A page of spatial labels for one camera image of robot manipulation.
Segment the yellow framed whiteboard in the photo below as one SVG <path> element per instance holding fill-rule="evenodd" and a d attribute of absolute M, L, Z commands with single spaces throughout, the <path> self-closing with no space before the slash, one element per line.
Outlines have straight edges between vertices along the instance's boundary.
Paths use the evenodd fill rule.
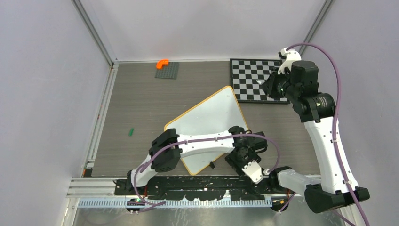
<path fill-rule="evenodd" d="M 231 86 L 225 86 L 164 126 L 177 134 L 207 135 L 239 126 L 248 130 L 247 123 Z"/>

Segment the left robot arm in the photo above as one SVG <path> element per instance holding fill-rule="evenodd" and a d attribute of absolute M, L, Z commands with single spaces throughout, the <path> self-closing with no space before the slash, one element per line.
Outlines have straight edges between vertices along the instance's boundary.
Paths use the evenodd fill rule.
<path fill-rule="evenodd" d="M 183 135 L 177 134 L 176 129 L 167 129 L 153 140 L 143 163 L 129 172 L 126 189 L 138 195 L 150 179 L 174 170 L 182 158 L 193 157 L 194 165 L 198 166 L 202 154 L 227 155 L 227 163 L 257 185 L 264 179 L 258 153 L 266 149 L 263 133 L 253 134 L 240 126 L 206 135 Z"/>

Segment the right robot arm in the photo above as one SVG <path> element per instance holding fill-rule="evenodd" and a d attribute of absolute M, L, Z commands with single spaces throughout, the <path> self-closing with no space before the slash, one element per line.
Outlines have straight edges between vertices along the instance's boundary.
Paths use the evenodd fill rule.
<path fill-rule="evenodd" d="M 299 115 L 314 147 L 320 178 L 309 178 L 291 167 L 270 172 L 274 193 L 289 189 L 303 196 L 314 213 L 321 213 L 368 200 L 369 190 L 360 187 L 351 173 L 340 142 L 335 101 L 319 92 L 319 69 L 312 61 L 295 61 L 290 67 L 273 68 L 261 89 L 273 99 L 285 98 Z"/>

